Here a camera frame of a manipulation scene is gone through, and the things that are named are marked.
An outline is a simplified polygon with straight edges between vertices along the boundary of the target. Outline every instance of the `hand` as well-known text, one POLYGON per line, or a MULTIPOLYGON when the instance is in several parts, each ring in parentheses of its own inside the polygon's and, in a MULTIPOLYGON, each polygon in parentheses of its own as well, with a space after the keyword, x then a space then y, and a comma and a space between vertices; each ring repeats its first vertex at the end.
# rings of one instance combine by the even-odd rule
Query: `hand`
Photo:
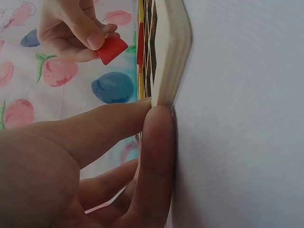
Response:
POLYGON ((70 61, 96 59, 105 36, 119 37, 116 25, 97 20, 93 0, 43 0, 41 15, 39 41, 70 61))
POLYGON ((0 131, 0 227, 163 228, 175 137, 150 101, 101 106, 70 119, 0 131), (143 129, 140 162, 79 181, 80 169, 143 129), (89 214, 126 188, 109 206, 89 214))

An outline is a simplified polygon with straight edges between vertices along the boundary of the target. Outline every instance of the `red block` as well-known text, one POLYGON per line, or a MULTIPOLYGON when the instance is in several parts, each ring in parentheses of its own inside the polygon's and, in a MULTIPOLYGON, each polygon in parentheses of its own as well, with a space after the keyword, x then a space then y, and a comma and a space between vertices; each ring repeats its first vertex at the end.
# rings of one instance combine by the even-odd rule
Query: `red block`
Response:
POLYGON ((143 47, 144 47, 143 23, 139 24, 138 44, 137 44, 137 64, 143 64, 143 47))
POLYGON ((128 45, 120 38, 109 37, 105 39, 104 45, 97 51, 101 61, 108 65, 128 48, 128 45))

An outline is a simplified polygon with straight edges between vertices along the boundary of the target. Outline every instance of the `fabric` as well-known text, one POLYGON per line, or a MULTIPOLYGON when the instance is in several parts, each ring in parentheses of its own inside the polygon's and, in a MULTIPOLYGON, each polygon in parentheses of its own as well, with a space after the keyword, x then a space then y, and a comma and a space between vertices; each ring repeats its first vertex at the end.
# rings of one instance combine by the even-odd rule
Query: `fabric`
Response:
MULTIPOLYGON (((136 1, 94 2, 97 18, 117 24, 129 45, 107 66, 100 60, 68 63, 41 46, 37 39, 41 0, 0 0, 0 128, 61 120, 106 103, 137 100, 136 1), (100 86, 106 88, 102 93, 100 86)), ((83 169, 81 178, 136 156, 134 138, 123 140, 83 169)))

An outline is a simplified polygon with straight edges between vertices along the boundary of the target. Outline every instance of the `green leaf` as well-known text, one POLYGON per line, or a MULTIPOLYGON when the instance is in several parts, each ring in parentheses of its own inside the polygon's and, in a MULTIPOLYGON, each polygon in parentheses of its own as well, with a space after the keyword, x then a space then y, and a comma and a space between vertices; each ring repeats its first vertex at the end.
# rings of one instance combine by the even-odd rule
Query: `green leaf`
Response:
POLYGON ((136 31, 134 32, 134 35, 133 35, 133 42, 134 44, 136 45, 136 42, 137 42, 137 34, 136 34, 136 31))
POLYGON ((45 61, 47 59, 47 55, 36 53, 36 59, 38 59, 39 61, 45 61))
POLYGON ((43 67, 43 64, 45 63, 45 60, 40 62, 39 65, 38 65, 38 76, 37 76, 37 81, 36 83, 38 83, 42 77, 42 67, 43 67))
POLYGON ((126 50, 127 53, 135 53, 136 52, 136 45, 129 46, 126 50))
POLYGON ((5 129, 4 125, 4 112, 5 112, 5 101, 3 102, 2 106, 0 107, 0 129, 5 129))
POLYGON ((57 57, 57 56, 48 56, 46 60, 48 60, 50 58, 54 58, 54 57, 57 57))

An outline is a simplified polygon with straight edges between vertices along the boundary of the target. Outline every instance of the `white wall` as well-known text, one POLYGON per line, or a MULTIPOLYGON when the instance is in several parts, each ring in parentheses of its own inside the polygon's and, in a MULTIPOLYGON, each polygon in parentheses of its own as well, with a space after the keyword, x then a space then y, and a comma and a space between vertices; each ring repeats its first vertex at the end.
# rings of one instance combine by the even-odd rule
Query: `white wall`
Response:
POLYGON ((174 228, 304 227, 304 0, 185 0, 174 228))

